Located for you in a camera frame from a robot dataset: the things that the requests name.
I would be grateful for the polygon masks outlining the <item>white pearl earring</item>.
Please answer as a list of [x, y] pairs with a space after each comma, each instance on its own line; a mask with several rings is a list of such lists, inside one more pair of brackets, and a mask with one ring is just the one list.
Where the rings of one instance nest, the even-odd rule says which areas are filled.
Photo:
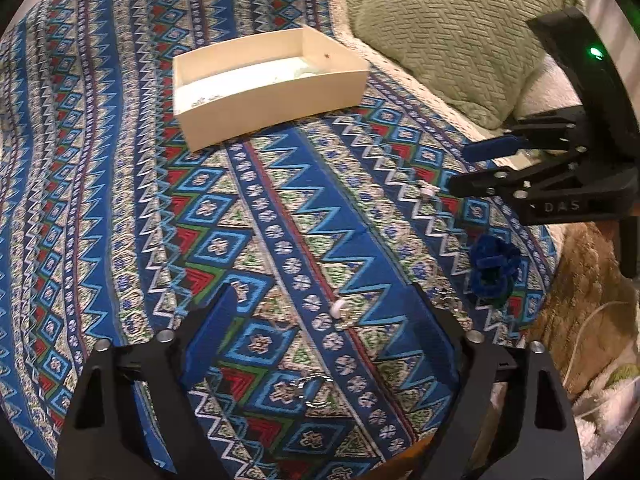
[[345, 298], [338, 298], [330, 307], [330, 315], [334, 320], [342, 320], [348, 313], [348, 301]]

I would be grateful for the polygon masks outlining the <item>blue velvet scrunchie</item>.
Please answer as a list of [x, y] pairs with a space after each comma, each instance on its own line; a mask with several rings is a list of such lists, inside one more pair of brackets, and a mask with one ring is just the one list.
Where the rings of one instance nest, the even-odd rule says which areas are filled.
[[470, 289], [484, 304], [502, 308], [511, 296], [522, 255], [512, 243], [483, 234], [469, 251]]

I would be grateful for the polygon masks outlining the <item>cream rectangular open box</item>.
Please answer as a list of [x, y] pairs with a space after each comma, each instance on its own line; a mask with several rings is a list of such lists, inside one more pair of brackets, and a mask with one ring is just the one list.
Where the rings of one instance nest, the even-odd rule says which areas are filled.
[[172, 108], [190, 151], [358, 105], [369, 62], [310, 26], [261, 32], [177, 55]]

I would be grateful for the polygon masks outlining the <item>brown fuzzy rug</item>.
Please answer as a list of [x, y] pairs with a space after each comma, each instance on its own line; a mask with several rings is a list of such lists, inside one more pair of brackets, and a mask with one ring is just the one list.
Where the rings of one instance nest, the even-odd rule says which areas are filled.
[[539, 340], [575, 400], [637, 336], [637, 299], [620, 274], [611, 237], [595, 224], [565, 229], [561, 259], [526, 339]]

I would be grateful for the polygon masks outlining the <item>white fluffy cushion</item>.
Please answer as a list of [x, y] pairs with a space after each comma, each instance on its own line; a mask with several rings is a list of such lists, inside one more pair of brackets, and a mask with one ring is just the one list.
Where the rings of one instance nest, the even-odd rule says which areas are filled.
[[513, 116], [525, 116], [580, 105], [580, 99], [562, 68], [548, 54], [527, 78]]

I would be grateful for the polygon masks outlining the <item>blue patterned woven blanket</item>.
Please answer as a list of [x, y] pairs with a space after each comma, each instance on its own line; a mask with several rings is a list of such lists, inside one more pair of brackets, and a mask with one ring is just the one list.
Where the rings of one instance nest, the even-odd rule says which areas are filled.
[[[235, 479], [355, 479], [434, 434], [449, 394], [408, 384], [411, 283], [495, 342], [533, 322], [559, 243], [449, 194], [475, 129], [389, 70], [350, 110], [189, 150], [175, 56], [299, 25], [342, 40], [337, 5], [41, 0], [2, 34], [1, 407], [44, 474], [94, 344], [147, 341], [223, 284], [236, 310], [189, 399]], [[470, 289], [483, 234], [522, 255], [502, 308]]]

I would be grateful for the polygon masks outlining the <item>green textured pillow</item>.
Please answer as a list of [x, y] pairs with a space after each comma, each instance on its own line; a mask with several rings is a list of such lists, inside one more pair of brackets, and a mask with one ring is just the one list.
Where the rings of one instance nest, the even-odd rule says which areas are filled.
[[528, 21], [584, 0], [346, 0], [354, 36], [477, 125], [516, 107], [546, 52]]

